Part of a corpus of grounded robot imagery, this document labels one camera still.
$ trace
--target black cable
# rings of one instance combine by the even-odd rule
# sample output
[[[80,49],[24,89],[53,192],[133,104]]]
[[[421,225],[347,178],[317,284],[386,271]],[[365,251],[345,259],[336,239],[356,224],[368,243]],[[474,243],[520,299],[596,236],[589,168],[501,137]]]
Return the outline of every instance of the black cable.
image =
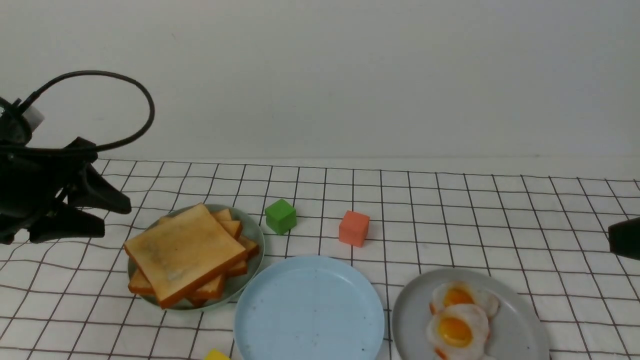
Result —
[[[144,135],[147,130],[151,127],[154,122],[154,118],[156,117],[156,106],[154,105],[154,101],[151,98],[151,94],[149,91],[139,82],[129,78],[128,76],[116,74],[115,72],[108,71],[99,71],[99,70],[82,70],[82,71],[74,71],[69,72],[63,75],[60,75],[51,81],[47,82],[45,85],[42,85],[38,90],[34,91],[27,97],[27,99],[19,104],[18,106],[12,105],[7,100],[4,100],[0,97],[0,106],[4,108],[4,111],[9,114],[9,116],[17,119],[16,114],[24,113],[45,91],[47,91],[53,85],[59,83],[60,81],[76,78],[78,76],[106,76],[107,78],[114,78],[130,83],[140,89],[142,94],[144,94],[145,98],[147,98],[147,102],[149,104],[149,116],[147,118],[147,122],[133,135],[128,136],[127,138],[106,143],[104,145],[97,145],[94,147],[81,147],[81,148],[71,148],[71,149],[47,149],[47,148],[39,148],[39,147],[23,147],[16,145],[0,145],[0,154],[17,154],[17,155],[31,155],[31,156],[76,156],[81,154],[88,154],[93,152],[101,152],[116,149],[117,147],[125,146],[129,143],[132,143],[139,139],[142,135]]]

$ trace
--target plate rim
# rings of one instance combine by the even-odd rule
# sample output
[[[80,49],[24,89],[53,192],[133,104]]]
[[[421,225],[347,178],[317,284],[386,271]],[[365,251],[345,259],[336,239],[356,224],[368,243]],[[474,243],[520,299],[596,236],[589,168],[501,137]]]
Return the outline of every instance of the plate rim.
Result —
[[[263,271],[260,272],[260,274],[258,274],[256,276],[256,278],[254,278],[254,281],[251,282],[251,284],[249,284],[245,289],[248,290],[250,289],[252,286],[258,286],[261,282],[260,278],[266,279],[273,272],[276,272],[278,270],[278,268],[286,265],[288,262],[290,261],[304,261],[305,259],[317,259],[318,261],[330,261],[332,263],[335,263],[336,265],[343,267],[345,271],[350,271],[353,272],[355,276],[361,276],[363,280],[365,280],[367,282],[367,284],[369,284],[369,288],[372,293],[371,293],[371,297],[373,299],[376,299],[377,301],[375,301],[374,303],[376,304],[376,312],[378,311],[378,309],[380,310],[380,319],[378,320],[378,324],[376,324],[378,329],[381,329],[380,331],[380,339],[379,339],[379,343],[377,344],[376,348],[378,349],[378,351],[373,355],[374,358],[379,354],[380,349],[382,348],[382,344],[384,343],[384,339],[385,339],[385,327],[386,327],[386,319],[385,319],[385,310],[384,307],[382,306],[382,300],[380,299],[380,296],[378,295],[378,292],[376,291],[376,289],[374,288],[373,284],[371,284],[371,281],[368,280],[368,278],[362,273],[360,272],[358,269],[354,268],[351,265],[347,265],[343,262],[341,262],[338,259],[332,258],[330,256],[323,256],[323,255],[299,255],[299,256],[291,256],[289,258],[285,258],[282,261],[279,261],[275,264],[270,265],[269,267],[265,268]],[[245,294],[249,294],[250,291],[244,291],[241,296],[240,299],[238,299],[238,302],[236,304],[236,311],[234,314],[234,341],[236,342],[236,345],[238,343],[240,343],[241,341],[238,340],[238,336],[237,336],[237,329],[238,329],[238,321],[239,321],[239,315],[246,312],[243,311],[243,309],[247,308],[248,306],[245,304],[248,300],[247,300],[247,296]],[[238,351],[240,351],[240,355],[242,356],[243,359],[252,359],[251,357],[248,357],[248,354],[245,353],[245,351],[243,350],[243,347],[241,346],[237,346]]]
[[[202,306],[202,307],[194,307],[193,309],[174,309],[172,307],[169,307],[167,309],[163,309],[165,311],[175,311],[175,312],[179,312],[179,313],[188,313],[188,312],[202,312],[202,311],[206,311],[206,310],[212,310],[218,307],[221,307],[223,305],[225,305],[226,303],[230,302],[234,297],[238,296],[239,294],[241,294],[244,289],[246,289],[246,287],[249,285],[250,282],[252,282],[256,276],[258,276],[258,274],[260,273],[260,268],[262,266],[262,262],[264,261],[264,253],[265,253],[265,237],[264,237],[264,231],[262,231],[262,228],[260,227],[260,225],[258,224],[258,222],[256,222],[249,214],[245,213],[244,211],[235,208],[233,206],[228,206],[228,205],[224,205],[224,204],[208,204],[208,203],[202,203],[204,206],[207,207],[207,209],[209,209],[209,211],[212,211],[212,209],[210,207],[214,207],[214,208],[224,208],[224,209],[231,209],[231,211],[235,211],[238,212],[240,214],[242,214],[243,216],[246,216],[249,220],[251,220],[253,222],[253,224],[256,226],[257,229],[260,229],[260,240],[262,241],[262,248],[260,249],[260,252],[258,254],[260,261],[258,262],[258,266],[256,267],[256,271],[253,273],[253,275],[251,275],[251,277],[249,277],[245,284],[242,285],[236,292],[234,292],[233,294],[230,294],[229,296],[219,299],[218,301],[214,302],[213,304],[209,304],[206,306]],[[191,209],[192,207],[196,206],[192,205],[192,206],[185,206],[183,208],[180,209],[176,209],[173,210],[169,213],[167,213],[166,215],[163,215],[163,217],[174,217],[175,215],[177,215],[178,213],[182,212],[182,211],[186,211],[188,209]],[[144,231],[147,231],[155,226],[158,225],[158,220],[154,221],[151,225],[149,225]],[[131,277],[133,276],[133,272],[131,272],[129,269],[131,268],[137,268],[136,263],[131,260],[130,257],[127,257],[127,276],[129,277],[129,280],[131,280]],[[158,306],[157,304],[154,304],[150,299],[148,299],[148,296],[144,296],[144,295],[138,295],[138,294],[134,294],[137,297],[142,298],[146,303],[148,303],[151,306],[160,308],[160,306]]]
[[[537,332],[538,334],[541,335],[540,336],[535,336],[534,337],[534,342],[537,343],[538,347],[542,350],[542,354],[540,354],[540,359],[544,359],[547,360],[549,358],[549,354],[550,354],[550,343],[549,343],[549,338],[548,338],[548,334],[544,328],[544,326],[542,326],[542,323],[540,322],[540,319],[538,318],[538,316],[536,315],[536,313],[533,311],[533,309],[531,308],[531,306],[523,299],[520,298],[520,295],[513,291],[509,286],[507,286],[506,284],[500,282],[497,279],[494,279],[493,277],[484,275],[484,274],[480,274],[478,272],[475,271],[471,271],[471,270],[467,270],[467,269],[460,269],[460,268],[439,268],[439,269],[435,269],[435,270],[430,270],[428,272],[425,272],[423,274],[420,274],[416,277],[414,277],[411,281],[409,281],[407,283],[407,285],[403,286],[403,289],[400,291],[400,293],[398,294],[398,297],[396,298],[396,304],[398,304],[399,300],[403,300],[403,298],[405,298],[407,296],[407,291],[405,291],[407,288],[411,288],[411,285],[416,286],[415,283],[420,281],[420,278],[425,277],[425,276],[434,276],[434,275],[438,275],[438,273],[443,273],[443,274],[454,274],[454,275],[458,275],[458,274],[463,274],[464,276],[471,276],[472,278],[475,277],[475,279],[483,279],[484,281],[490,281],[492,282],[494,285],[496,285],[498,288],[502,288],[502,291],[505,291],[507,293],[510,293],[510,295],[515,295],[513,298],[515,300],[516,303],[518,303],[518,305],[524,309],[525,311],[525,321],[527,322],[527,324],[529,325],[528,328],[532,329],[533,332]],[[390,324],[390,334],[392,339],[394,339],[394,343],[395,343],[395,338],[396,338],[396,334],[397,334],[397,330],[396,330],[396,323],[397,323],[397,317],[400,316],[401,312],[397,310],[397,307],[394,306],[394,311],[393,314],[391,316],[391,324]],[[398,352],[398,355],[402,356],[401,353],[401,349],[398,348],[397,343],[396,343],[396,350]]]

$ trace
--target table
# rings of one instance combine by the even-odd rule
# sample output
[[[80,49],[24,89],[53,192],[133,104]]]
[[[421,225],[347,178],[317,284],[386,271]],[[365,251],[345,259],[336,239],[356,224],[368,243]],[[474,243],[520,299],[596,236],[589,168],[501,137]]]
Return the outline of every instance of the table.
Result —
[[[0,249],[2,359],[203,359],[212,348],[239,359],[235,302],[178,314],[127,290],[123,242],[197,202],[253,215],[267,265],[321,254],[354,266],[380,294],[387,321],[409,280],[455,266],[521,294],[549,333],[553,359],[640,359],[640,261],[609,253],[606,238],[609,225],[640,216],[633,179],[127,160],[95,167],[133,211],[88,210],[105,219],[104,238],[32,244],[23,232]],[[299,214],[283,236],[262,216],[280,198]],[[337,240],[348,209],[371,217],[361,249]],[[378,359],[399,359],[388,334]]]

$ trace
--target stack of toast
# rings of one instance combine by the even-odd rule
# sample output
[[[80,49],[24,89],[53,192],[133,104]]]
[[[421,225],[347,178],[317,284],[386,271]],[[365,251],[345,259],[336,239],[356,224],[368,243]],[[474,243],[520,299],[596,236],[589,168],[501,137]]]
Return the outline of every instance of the stack of toast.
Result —
[[[195,307],[220,299],[229,277],[244,275],[259,246],[242,235],[231,211],[210,213],[204,204],[127,240],[124,249],[137,269],[129,291],[154,296],[161,308],[187,299]]]

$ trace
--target black object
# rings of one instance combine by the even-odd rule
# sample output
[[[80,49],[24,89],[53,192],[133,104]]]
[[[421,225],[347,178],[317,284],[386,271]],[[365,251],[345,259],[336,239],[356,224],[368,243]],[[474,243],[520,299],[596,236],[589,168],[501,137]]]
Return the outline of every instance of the black object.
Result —
[[[149,104],[144,126],[133,135],[104,145],[76,138],[62,149],[26,147],[33,129],[24,112],[48,88],[77,76],[106,76],[138,87]],[[0,243],[9,244],[20,229],[35,243],[57,238],[102,237],[104,221],[78,208],[130,213],[129,198],[113,188],[91,165],[100,151],[115,149],[141,137],[151,127],[155,107],[139,82],[112,72],[88,70],[59,76],[13,104],[0,97]]]
[[[609,226],[609,250],[625,258],[640,260],[640,218]]]

